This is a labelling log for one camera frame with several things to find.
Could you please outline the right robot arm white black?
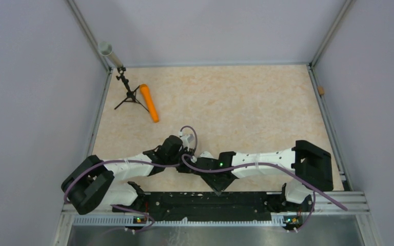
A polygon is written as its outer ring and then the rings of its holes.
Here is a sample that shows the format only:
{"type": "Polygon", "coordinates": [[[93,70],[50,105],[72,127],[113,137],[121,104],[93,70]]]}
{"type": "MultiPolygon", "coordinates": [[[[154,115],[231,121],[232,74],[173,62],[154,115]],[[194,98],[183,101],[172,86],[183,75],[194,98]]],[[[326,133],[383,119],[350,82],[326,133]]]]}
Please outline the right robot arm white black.
{"type": "Polygon", "coordinates": [[[331,154],[306,141],[297,140],[295,146],[269,153],[222,152],[217,159],[202,153],[190,159],[194,171],[208,174],[229,174],[241,179],[257,175],[287,175],[280,204],[286,211],[294,211],[304,199],[316,192],[333,190],[331,154]]]}

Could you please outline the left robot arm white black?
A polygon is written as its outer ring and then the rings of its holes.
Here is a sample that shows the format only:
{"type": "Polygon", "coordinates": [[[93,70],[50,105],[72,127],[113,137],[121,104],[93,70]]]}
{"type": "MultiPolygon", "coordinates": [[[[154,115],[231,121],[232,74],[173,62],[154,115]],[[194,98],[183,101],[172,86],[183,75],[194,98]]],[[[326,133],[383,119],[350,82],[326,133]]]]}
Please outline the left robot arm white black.
{"type": "Polygon", "coordinates": [[[142,191],[129,179],[149,177],[176,168],[180,157],[192,152],[194,135],[170,135],[156,148],[136,156],[117,160],[101,160],[88,156],[62,183],[66,204],[74,206],[80,215],[92,212],[99,205],[122,205],[137,212],[144,205],[142,191]]]}

